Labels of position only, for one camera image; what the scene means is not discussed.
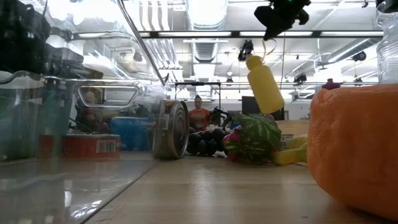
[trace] blue bin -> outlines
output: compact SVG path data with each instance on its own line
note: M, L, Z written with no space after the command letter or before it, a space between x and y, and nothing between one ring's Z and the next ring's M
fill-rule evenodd
M113 118L111 133L120 136L122 151L150 151L149 123L149 118Z

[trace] wooden table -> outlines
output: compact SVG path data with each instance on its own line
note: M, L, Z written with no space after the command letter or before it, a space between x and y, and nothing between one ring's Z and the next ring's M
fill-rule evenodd
M88 223L389 223L332 200L305 166L160 162Z

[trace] ceiling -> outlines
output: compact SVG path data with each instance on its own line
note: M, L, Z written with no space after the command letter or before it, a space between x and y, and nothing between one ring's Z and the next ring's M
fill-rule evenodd
M151 1L149 1L148 17L152 15ZM304 25L299 26L296 22L292 30L381 30L376 24L375 2L370 1L369 6L362 8L364 1L312 1L311 5L306 6L305 10L310 15L310 20ZM184 1L168 1L169 4L169 26L172 30L187 30L187 15L185 12ZM261 30L265 27L257 21L253 12L258 6L267 5L266 1L248 0L229 0L228 10L224 30ZM151 20L151 29L155 30ZM237 53L242 46L244 39L224 39L228 43L218 44L218 56L213 61L217 63L213 80L225 81L228 77L227 72L232 72L232 77L245 82L248 70L244 63L238 62ZM294 68L304 63L312 55L329 54L354 39L276 39L276 42L267 41L266 52L275 47L270 55L266 56L268 65L276 80L282 78ZM252 39L254 43L254 53L264 55L262 39ZM195 78L195 71L192 65L192 54L190 44L183 43L183 39L174 39L174 48L178 61L183 68L184 79ZM343 79L352 82L355 73L357 75L374 72L377 70L376 46L365 50L368 57L364 62L357 62L354 67L352 60L344 60L338 63L341 67ZM314 69L307 72L307 77L311 79ZM377 77L370 78L369 82L377 81Z

